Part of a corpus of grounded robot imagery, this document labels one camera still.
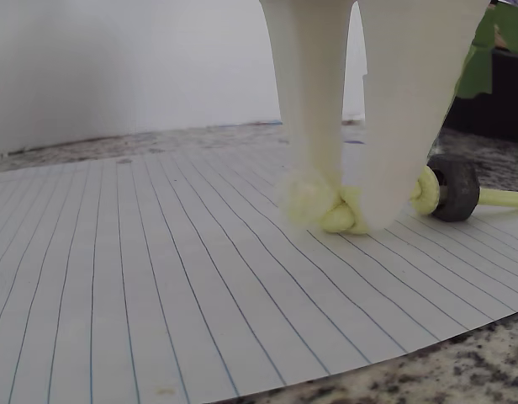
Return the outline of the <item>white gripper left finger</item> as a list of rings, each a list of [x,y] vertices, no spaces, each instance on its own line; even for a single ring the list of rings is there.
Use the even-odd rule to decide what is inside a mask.
[[[294,166],[341,183],[350,1],[263,1],[281,120]]]

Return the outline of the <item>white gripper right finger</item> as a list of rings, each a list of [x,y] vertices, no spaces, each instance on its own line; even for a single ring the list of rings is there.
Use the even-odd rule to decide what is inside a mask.
[[[485,1],[361,1],[367,75],[362,215],[390,226],[454,98]]]

